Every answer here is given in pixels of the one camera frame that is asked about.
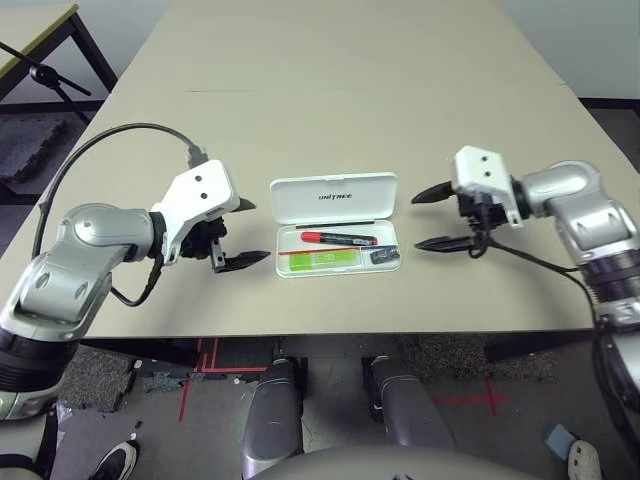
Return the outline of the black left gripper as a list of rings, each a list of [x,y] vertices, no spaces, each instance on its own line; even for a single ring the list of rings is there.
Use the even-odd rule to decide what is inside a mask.
[[[239,198],[239,205],[233,213],[253,210],[256,205],[245,198]],[[215,273],[229,273],[243,270],[265,260],[271,255],[269,251],[246,251],[235,257],[227,257],[224,253],[220,239],[227,235],[227,229],[223,219],[200,221],[196,223],[180,247],[182,258],[197,260],[209,259]]]

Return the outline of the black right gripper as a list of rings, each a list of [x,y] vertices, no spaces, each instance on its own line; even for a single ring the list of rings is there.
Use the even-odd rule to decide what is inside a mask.
[[[437,203],[454,194],[452,183],[446,181],[416,194],[411,203]],[[434,237],[416,243],[417,249],[427,252],[468,251],[471,258],[480,258],[486,253],[492,242],[491,231],[503,224],[503,207],[495,204],[489,194],[458,194],[457,200],[459,214],[467,219],[472,236]]]

